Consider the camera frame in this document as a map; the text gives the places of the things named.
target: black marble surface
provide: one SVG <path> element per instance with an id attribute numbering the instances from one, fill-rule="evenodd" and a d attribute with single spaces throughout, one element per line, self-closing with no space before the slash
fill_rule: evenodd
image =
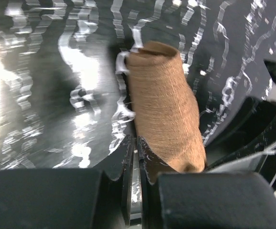
<path id="1" fill-rule="evenodd" d="M 276 0 L 0 0 L 0 170 L 92 167 L 134 134 L 122 60 L 149 40 L 180 50 L 207 146 L 271 90 Z"/>

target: brown cloth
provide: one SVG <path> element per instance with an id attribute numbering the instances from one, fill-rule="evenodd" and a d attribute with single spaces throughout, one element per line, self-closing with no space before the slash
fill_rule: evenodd
<path id="1" fill-rule="evenodd" d="M 199 108 L 177 49 L 148 42 L 127 58 L 137 134 L 178 172 L 202 172 L 206 154 Z"/>

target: brown sock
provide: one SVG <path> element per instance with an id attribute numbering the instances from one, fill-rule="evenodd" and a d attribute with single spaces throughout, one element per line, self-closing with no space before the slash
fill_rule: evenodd
<path id="1" fill-rule="evenodd" d="M 202 172 L 206 154 L 199 109 L 177 49 L 148 42 L 127 59 L 137 134 L 178 172 Z"/>

